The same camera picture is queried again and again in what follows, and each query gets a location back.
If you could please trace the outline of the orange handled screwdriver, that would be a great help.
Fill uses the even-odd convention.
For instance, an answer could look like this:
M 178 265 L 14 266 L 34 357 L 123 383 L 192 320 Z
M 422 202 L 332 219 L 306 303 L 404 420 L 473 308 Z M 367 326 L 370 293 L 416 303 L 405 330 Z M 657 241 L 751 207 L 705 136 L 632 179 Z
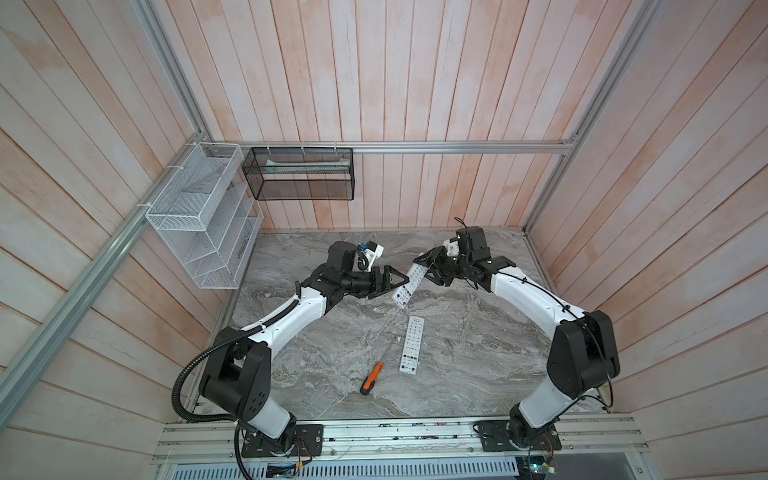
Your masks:
M 376 381 L 383 370 L 384 366 L 384 360 L 387 357 L 388 353 L 392 349 L 392 347 L 399 341 L 399 337 L 395 336 L 390 344 L 388 345 L 387 349 L 384 351 L 383 355 L 379 359 L 379 361 L 374 365 L 370 373 L 365 378 L 363 384 L 361 385 L 359 389 L 359 393 L 361 395 L 367 396 L 370 394 L 371 390 L 374 388 Z

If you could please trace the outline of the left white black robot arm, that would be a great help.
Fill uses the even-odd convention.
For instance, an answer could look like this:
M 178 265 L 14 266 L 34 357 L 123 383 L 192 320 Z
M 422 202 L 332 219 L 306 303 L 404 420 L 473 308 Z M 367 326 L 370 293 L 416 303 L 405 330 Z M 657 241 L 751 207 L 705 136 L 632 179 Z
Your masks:
M 375 264 L 383 247 L 337 241 L 324 263 L 296 284 L 294 295 L 273 312 L 240 330 L 226 328 L 205 357 L 199 394 L 223 409 L 237 426 L 285 445 L 295 436 L 296 417 L 272 398 L 272 360 L 304 328 L 345 297 L 375 299 L 409 282 L 389 265 Z

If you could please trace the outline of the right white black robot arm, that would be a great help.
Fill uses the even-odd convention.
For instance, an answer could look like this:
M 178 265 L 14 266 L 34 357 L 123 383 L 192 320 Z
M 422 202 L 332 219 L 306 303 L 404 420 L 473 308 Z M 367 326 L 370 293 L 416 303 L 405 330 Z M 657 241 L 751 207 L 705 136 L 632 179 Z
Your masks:
M 512 260 L 492 255 L 482 228 L 457 230 L 414 263 L 425 267 L 425 278 L 438 286 L 465 280 L 509 302 L 550 338 L 546 376 L 510 409 L 507 431 L 516 448 L 532 447 L 589 390 L 610 386 L 620 374 L 610 317 L 566 303 L 531 280 Z

